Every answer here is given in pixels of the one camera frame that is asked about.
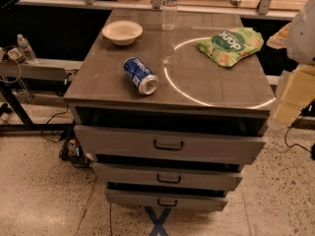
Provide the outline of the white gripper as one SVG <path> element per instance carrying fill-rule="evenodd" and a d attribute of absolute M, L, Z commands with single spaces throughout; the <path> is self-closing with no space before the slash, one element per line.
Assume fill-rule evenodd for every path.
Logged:
<path fill-rule="evenodd" d="M 315 0 L 308 0 L 290 24 L 269 37 L 267 45 L 286 48 L 287 56 L 301 63 L 289 74 L 274 113 L 276 121 L 290 126 L 315 99 Z"/>

